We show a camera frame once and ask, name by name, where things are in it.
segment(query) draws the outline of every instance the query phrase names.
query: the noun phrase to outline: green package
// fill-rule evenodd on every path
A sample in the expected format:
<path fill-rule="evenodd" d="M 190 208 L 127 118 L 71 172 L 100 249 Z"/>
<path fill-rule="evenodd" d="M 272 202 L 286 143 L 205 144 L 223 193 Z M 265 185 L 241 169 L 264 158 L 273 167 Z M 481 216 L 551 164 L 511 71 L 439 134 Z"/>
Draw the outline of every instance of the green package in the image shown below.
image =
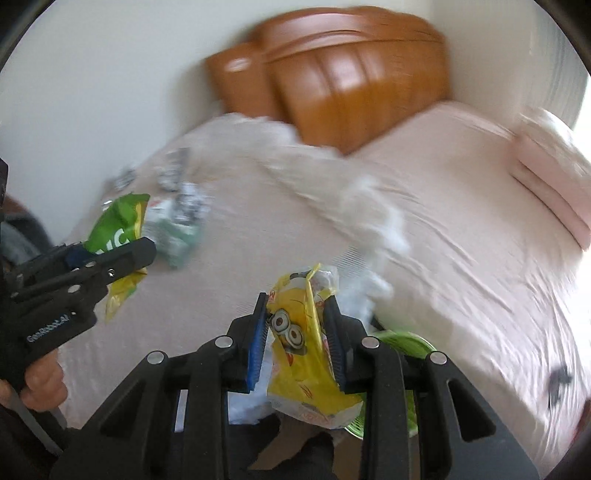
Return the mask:
<path fill-rule="evenodd" d="M 130 193 L 114 200 L 96 222 L 84 247 L 100 255 L 140 238 L 149 199 L 148 194 Z M 113 318 L 147 273 L 148 271 L 142 268 L 109 286 L 106 320 Z"/>

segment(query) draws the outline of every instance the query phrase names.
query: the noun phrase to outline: orange headboard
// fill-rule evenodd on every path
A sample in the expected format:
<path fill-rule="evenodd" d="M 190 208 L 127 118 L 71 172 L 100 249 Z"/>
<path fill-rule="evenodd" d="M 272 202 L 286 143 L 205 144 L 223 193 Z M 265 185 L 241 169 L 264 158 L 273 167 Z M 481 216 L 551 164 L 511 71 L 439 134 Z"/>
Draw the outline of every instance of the orange headboard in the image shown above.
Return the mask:
<path fill-rule="evenodd" d="M 206 63 L 227 112 L 291 123 L 344 154 L 449 97 L 444 37 L 377 7 L 280 15 Z"/>

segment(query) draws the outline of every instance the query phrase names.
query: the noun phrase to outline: white plastic bag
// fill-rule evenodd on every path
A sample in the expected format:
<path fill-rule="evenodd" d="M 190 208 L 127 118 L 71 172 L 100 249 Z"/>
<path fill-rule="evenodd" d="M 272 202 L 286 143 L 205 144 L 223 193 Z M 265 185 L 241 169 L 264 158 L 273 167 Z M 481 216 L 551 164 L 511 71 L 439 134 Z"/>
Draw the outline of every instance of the white plastic bag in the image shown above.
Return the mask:
<path fill-rule="evenodd" d="M 260 420 L 271 415 L 275 410 L 267 399 L 267 386 L 273 370 L 273 335 L 271 332 L 265 344 L 262 359 L 261 376 L 255 388 L 249 394 L 228 392 L 228 421 L 232 425 L 256 425 Z"/>
<path fill-rule="evenodd" d="M 336 300 L 340 312 L 360 320 L 365 331 L 372 333 L 375 330 L 371 326 L 375 302 L 390 299 L 392 285 L 371 269 L 369 260 L 356 248 L 349 248 L 333 263 L 339 271 Z"/>
<path fill-rule="evenodd" d="M 229 113 L 196 128 L 186 140 L 193 145 L 188 180 L 235 176 L 244 162 L 255 161 L 362 251 L 386 256 L 408 251 L 402 213 L 379 191 L 378 179 L 334 148 L 302 144 L 292 125 Z"/>

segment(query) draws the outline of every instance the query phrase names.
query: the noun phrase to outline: human hand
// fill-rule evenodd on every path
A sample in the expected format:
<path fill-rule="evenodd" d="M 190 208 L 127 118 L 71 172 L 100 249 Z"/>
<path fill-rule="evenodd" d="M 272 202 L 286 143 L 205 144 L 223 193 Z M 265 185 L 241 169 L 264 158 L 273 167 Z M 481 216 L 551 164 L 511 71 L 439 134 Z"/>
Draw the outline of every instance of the human hand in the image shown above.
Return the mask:
<path fill-rule="evenodd" d="M 20 397 L 30 410 L 47 411 L 57 408 L 66 401 L 68 389 L 63 382 L 64 371 L 57 362 L 57 350 L 33 362 L 25 371 L 27 386 Z M 11 387 L 0 380 L 0 405 L 9 408 Z"/>

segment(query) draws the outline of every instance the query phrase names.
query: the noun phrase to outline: pillow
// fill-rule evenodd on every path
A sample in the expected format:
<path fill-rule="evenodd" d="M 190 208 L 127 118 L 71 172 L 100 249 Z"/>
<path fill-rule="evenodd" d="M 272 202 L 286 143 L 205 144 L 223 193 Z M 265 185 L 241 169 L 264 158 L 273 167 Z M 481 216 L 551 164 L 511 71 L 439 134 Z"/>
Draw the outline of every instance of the pillow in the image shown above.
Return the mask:
<path fill-rule="evenodd" d="M 514 153 L 591 226 L 591 164 L 570 128 L 546 110 L 531 110 L 522 116 Z"/>
<path fill-rule="evenodd" d="M 509 164 L 509 173 L 552 210 L 583 250 L 591 245 L 591 229 L 558 192 L 518 161 Z"/>

